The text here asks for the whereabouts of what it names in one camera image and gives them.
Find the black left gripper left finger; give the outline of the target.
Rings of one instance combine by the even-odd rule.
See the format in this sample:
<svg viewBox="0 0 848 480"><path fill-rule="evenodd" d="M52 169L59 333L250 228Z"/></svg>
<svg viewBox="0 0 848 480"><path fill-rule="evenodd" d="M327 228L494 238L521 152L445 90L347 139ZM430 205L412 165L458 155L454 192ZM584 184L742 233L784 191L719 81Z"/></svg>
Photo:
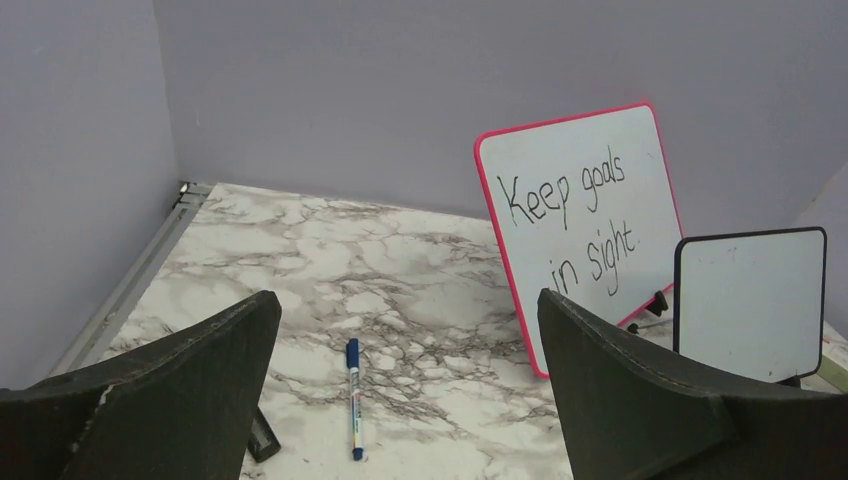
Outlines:
<svg viewBox="0 0 848 480"><path fill-rule="evenodd" d="M5 479L236 479L281 306L270 291L108 360L1 393Z"/></svg>

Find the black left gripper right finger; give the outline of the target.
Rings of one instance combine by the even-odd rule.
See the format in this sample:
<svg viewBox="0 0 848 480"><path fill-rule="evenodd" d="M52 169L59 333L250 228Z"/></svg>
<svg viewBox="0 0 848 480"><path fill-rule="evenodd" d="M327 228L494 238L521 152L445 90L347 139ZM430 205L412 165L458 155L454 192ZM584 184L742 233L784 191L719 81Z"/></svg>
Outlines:
<svg viewBox="0 0 848 480"><path fill-rule="evenodd" d="M577 479L843 479L847 397L683 357L543 289L537 316Z"/></svg>

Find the black framed whiteboard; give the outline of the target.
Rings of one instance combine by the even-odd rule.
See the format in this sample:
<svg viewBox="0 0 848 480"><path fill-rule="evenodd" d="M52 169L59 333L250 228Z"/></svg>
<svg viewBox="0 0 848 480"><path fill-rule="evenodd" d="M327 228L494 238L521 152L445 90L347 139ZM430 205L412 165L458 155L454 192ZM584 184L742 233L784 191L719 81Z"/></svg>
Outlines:
<svg viewBox="0 0 848 480"><path fill-rule="evenodd" d="M821 226L682 239L674 257L674 352L768 383L816 373L827 245Z"/></svg>

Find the blue whiteboard marker pen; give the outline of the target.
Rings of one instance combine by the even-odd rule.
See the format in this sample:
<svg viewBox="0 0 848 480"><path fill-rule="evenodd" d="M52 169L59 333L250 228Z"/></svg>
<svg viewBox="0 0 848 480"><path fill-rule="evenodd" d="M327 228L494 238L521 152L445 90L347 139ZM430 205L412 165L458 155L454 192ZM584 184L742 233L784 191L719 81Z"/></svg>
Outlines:
<svg viewBox="0 0 848 480"><path fill-rule="evenodd" d="M359 341L352 338L346 345L346 366L349 377L349 405L351 419L352 458L361 461L364 457L364 442L361 428L361 387L360 387L360 357Z"/></svg>

